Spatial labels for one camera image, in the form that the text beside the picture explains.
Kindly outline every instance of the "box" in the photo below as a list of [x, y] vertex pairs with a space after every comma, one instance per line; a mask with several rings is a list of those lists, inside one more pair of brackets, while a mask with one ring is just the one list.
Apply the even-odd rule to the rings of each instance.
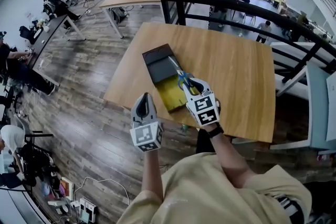
[[153, 84], [157, 88], [168, 112], [171, 113], [176, 109], [184, 107], [187, 99], [184, 91], [177, 84], [178, 74], [168, 57], [170, 56], [179, 67], [181, 66], [169, 44], [147, 51], [142, 56]]

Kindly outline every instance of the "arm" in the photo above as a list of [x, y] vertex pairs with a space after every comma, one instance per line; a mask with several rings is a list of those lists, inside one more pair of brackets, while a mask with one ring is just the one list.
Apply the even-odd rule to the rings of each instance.
[[[204, 129], [209, 132], [215, 127], [216, 125], [210, 124], [205, 126]], [[210, 140], [227, 179], [235, 188], [242, 188], [247, 179], [254, 176], [255, 173], [224, 134], [216, 135]]]
[[19, 52], [19, 51], [16, 51], [16, 52], [10, 52], [7, 59], [18, 59], [22, 56], [26, 56], [26, 55], [30, 55], [30, 52], [29, 51], [25, 51], [25, 52]]
[[19, 156], [17, 155], [16, 152], [13, 153], [13, 156], [14, 156], [17, 166], [19, 167], [20, 173], [23, 174], [23, 168], [22, 168]]
[[152, 191], [163, 201], [163, 187], [157, 150], [145, 152], [141, 190]]

